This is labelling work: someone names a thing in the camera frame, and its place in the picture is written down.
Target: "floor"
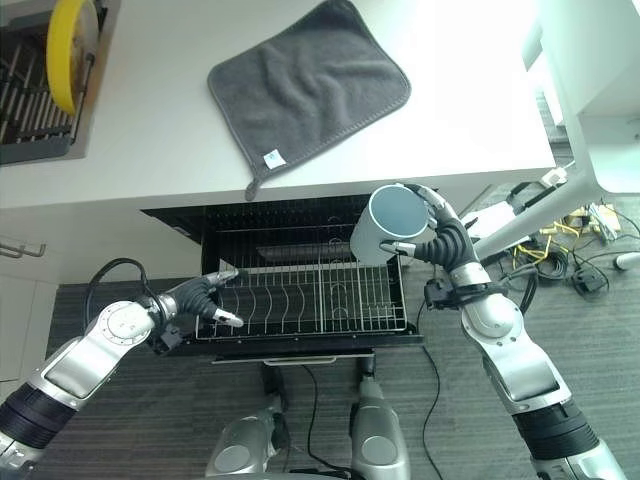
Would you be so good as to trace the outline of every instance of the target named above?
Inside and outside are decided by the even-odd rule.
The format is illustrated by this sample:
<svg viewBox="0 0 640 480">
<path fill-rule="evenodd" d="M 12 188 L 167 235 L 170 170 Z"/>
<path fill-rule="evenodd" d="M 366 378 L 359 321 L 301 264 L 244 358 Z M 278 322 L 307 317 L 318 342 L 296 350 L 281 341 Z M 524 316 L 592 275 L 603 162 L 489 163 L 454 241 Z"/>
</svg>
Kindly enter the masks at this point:
<svg viewBox="0 0 640 480">
<path fill-rule="evenodd" d="M 640 219 L 638 199 L 620 199 L 621 211 Z M 635 247 L 632 239 L 614 246 Z M 600 252 L 592 244 L 584 256 Z M 526 316 L 530 335 L 549 353 L 594 429 L 606 439 L 628 478 L 640 478 L 640 270 L 608 269 L 611 291 L 587 301 L 568 284 L 541 286 Z M 494 278 L 499 273 L 493 271 Z M 409 318 L 415 318 L 431 268 L 404 269 Z M 173 282 L 158 281 L 162 290 Z M 83 285 L 58 292 L 50 351 L 80 331 Z M 127 298 L 128 283 L 109 284 L 99 304 Z M 519 299 L 517 292 L 513 298 Z M 426 312 L 422 328 L 438 365 L 442 393 L 427 429 L 432 456 L 445 479 L 534 480 L 526 447 L 497 399 L 474 348 L 460 332 L 459 313 Z M 412 477 L 435 479 L 422 450 L 421 429 L 435 394 L 435 376 L 419 348 L 377 352 L 377 378 L 400 416 Z M 312 367 L 320 389 L 314 428 L 316 454 L 341 465 L 350 460 L 349 408 L 356 398 L 352 360 Z M 300 367 L 284 369 L 291 399 L 290 468 L 317 466 L 305 454 L 313 386 Z M 35 479 L 192 479 L 202 476 L 225 424 L 261 407 L 256 364 L 211 365 L 207 358 L 159 358 L 139 347 L 116 375 L 51 443 Z M 280 471 L 283 455 L 270 470 Z"/>
</svg>

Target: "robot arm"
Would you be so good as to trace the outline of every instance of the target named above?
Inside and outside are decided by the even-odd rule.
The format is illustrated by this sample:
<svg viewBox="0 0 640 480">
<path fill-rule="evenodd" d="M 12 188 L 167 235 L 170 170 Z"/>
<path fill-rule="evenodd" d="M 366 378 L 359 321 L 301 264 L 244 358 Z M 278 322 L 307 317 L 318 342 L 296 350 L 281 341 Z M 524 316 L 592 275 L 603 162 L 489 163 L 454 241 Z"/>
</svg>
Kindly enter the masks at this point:
<svg viewBox="0 0 640 480">
<path fill-rule="evenodd" d="M 444 267 L 451 289 L 439 292 L 440 299 L 461 309 L 462 331 L 480 350 L 491 383 L 529 447 L 538 477 L 625 480 L 551 359 L 527 335 L 520 309 L 491 283 L 453 209 L 431 189 L 407 187 L 431 205 L 437 236 L 427 244 L 383 242 L 380 248 Z"/>
<path fill-rule="evenodd" d="M 184 282 L 149 298 L 106 307 L 83 337 L 63 345 L 0 405 L 0 478 L 22 478 L 44 448 L 109 379 L 129 350 L 178 313 L 192 313 L 242 326 L 219 309 L 208 294 L 238 275 L 237 270 Z"/>
</svg>

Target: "white countertop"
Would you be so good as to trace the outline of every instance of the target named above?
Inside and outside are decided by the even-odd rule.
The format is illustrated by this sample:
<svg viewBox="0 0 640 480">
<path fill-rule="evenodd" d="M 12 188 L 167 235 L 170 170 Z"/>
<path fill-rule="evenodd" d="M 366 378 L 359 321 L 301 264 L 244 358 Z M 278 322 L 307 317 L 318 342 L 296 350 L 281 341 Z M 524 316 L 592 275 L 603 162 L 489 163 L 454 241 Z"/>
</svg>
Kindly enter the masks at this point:
<svg viewBox="0 0 640 480">
<path fill-rule="evenodd" d="M 318 0 L 122 0 L 86 158 L 0 169 L 0 207 L 123 200 L 244 201 L 251 172 L 207 84 L 210 69 Z M 356 0 L 412 84 L 409 102 L 265 182 L 257 201 L 370 191 L 396 179 L 473 182 L 554 165 L 509 0 Z"/>
</svg>

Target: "cabinet handle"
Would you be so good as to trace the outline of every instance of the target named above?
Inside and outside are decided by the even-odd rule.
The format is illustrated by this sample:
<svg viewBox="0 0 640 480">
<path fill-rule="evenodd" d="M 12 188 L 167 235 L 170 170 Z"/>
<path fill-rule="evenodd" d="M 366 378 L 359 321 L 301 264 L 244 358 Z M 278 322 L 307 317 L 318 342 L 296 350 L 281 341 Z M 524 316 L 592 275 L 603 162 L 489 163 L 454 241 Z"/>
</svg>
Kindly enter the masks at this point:
<svg viewBox="0 0 640 480">
<path fill-rule="evenodd" d="M 42 257 L 46 249 L 47 245 L 44 243 L 40 245 L 40 250 L 32 252 L 27 250 L 26 245 L 20 245 L 18 248 L 15 248 L 0 242 L 0 255 L 9 258 L 20 258 L 23 255 L 29 255 L 30 257 Z"/>
</svg>

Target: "open dishwasher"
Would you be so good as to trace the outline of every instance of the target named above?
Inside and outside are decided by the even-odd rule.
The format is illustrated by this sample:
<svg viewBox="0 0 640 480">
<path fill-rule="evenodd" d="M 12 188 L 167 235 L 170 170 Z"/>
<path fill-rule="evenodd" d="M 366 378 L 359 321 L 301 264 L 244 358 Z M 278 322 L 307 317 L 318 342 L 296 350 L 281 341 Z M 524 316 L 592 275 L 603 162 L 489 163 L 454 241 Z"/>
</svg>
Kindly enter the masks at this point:
<svg viewBox="0 0 640 480">
<path fill-rule="evenodd" d="M 238 268 L 218 305 L 241 328 L 194 319 L 174 355 L 216 360 L 360 356 L 419 344 L 399 260 L 364 266 L 349 238 L 369 195 L 147 210 L 202 245 L 203 273 Z"/>
</svg>

